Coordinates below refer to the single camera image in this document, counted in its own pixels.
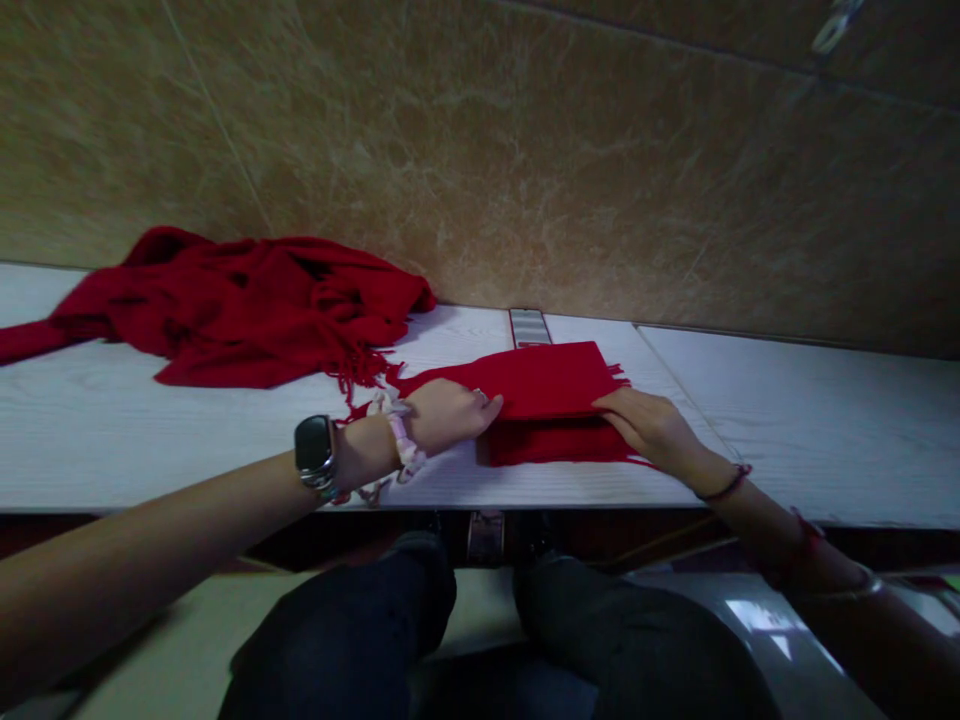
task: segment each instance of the hand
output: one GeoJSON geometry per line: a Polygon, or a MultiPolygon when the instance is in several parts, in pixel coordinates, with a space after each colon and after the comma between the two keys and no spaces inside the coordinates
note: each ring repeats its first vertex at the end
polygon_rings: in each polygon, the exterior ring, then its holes
{"type": "Polygon", "coordinates": [[[634,450],[701,495],[722,489],[733,465],[708,449],[676,406],[659,395],[620,388],[593,403],[634,450]]]}
{"type": "Polygon", "coordinates": [[[490,401],[450,380],[431,380],[406,399],[413,412],[407,430],[427,455],[442,453],[490,427],[503,407],[503,395],[490,401]]]}

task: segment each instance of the white table top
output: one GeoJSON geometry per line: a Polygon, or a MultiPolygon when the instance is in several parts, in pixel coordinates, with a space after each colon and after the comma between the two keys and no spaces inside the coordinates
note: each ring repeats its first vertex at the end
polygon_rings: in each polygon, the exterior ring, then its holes
{"type": "MultiPolygon", "coordinates": [[[[40,319],[82,272],[0,264],[0,326],[40,319]]],[[[776,499],[817,520],[960,526],[955,364],[546,316],[554,342],[594,340],[635,387],[673,400],[697,434],[756,465],[776,499]]],[[[512,346],[507,313],[415,316],[393,360],[415,374],[512,346]]],[[[182,388],[162,358],[92,342],[0,369],[2,512],[87,512],[143,500],[289,449],[303,417],[346,414],[323,375],[274,390],[182,388]]],[[[363,402],[370,391],[358,389],[363,402]]],[[[682,507],[675,480],[619,463],[479,466],[467,443],[385,508],[682,507]]]]}
{"type": "MultiPolygon", "coordinates": [[[[83,273],[0,265],[0,324],[44,317],[83,273]]],[[[638,387],[683,393],[629,323],[549,317],[555,342],[596,340],[638,387]]],[[[507,313],[438,307],[414,317],[394,361],[415,374],[512,347],[507,313]]],[[[0,369],[0,510],[103,511],[128,507],[282,452],[302,418],[347,407],[334,380],[303,378],[273,390],[169,387],[152,380],[162,358],[91,342],[0,369]]],[[[358,388],[357,401],[371,391],[358,388]]],[[[723,443],[684,405],[698,432],[723,443]]],[[[551,463],[481,467],[466,443],[412,482],[389,486],[383,507],[638,507],[696,505],[679,483],[638,465],[551,463]]]]}

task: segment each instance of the jeans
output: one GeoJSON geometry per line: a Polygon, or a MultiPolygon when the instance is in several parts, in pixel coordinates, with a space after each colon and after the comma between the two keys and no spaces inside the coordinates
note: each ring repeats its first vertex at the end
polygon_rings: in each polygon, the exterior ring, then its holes
{"type": "MultiPolygon", "coordinates": [[[[490,654],[486,667],[529,679],[503,695],[514,702],[497,717],[779,717],[750,652],[692,600],[555,554],[518,570],[514,595],[527,654],[538,657],[516,665],[490,654]]],[[[439,646],[455,600],[446,553],[428,533],[407,533],[373,564],[318,575],[238,651],[220,717],[408,718],[407,673],[439,646]]],[[[478,661],[457,659],[469,672],[447,683],[468,716],[479,714],[466,684],[483,675],[478,661]]]]}

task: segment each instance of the folded red scarf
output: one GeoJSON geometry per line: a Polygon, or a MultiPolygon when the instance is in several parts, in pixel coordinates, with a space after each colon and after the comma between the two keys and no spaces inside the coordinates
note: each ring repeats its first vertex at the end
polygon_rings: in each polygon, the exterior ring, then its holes
{"type": "Polygon", "coordinates": [[[596,343],[584,342],[509,350],[411,378],[392,369],[387,382],[401,397],[435,378],[478,388],[487,397],[503,395],[503,410],[487,431],[493,466],[558,460],[649,465],[633,459],[633,448],[592,406],[629,385],[616,377],[620,372],[619,365],[606,364],[596,343]]]}
{"type": "Polygon", "coordinates": [[[392,367],[374,347],[435,305],[424,278],[330,240],[216,244],[158,227],[46,320],[0,330],[0,365],[103,338],[169,358],[156,376],[168,385],[270,388],[325,372],[349,398],[392,367]]]}

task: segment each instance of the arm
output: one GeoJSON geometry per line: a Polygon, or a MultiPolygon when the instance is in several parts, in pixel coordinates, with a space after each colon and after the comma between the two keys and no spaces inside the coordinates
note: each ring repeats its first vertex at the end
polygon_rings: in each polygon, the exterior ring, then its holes
{"type": "MultiPolygon", "coordinates": [[[[482,433],[502,406],[446,380],[407,401],[428,455],[482,433]]],[[[337,486],[398,469],[383,417],[338,431],[337,486]]],[[[318,507],[293,452],[98,520],[0,562],[0,710],[114,645],[224,562],[318,507]]]]}
{"type": "MultiPolygon", "coordinates": [[[[641,455],[697,495],[726,488],[736,469],[707,449],[666,398],[624,388],[595,403],[641,455]]],[[[804,534],[797,518],[749,480],[710,507],[766,567],[797,556],[804,534]]],[[[863,587],[860,567],[820,543],[792,566],[785,596],[863,587]]],[[[960,699],[960,649],[884,588],[855,601],[791,602],[807,626],[890,717],[940,717],[960,699]]]]}

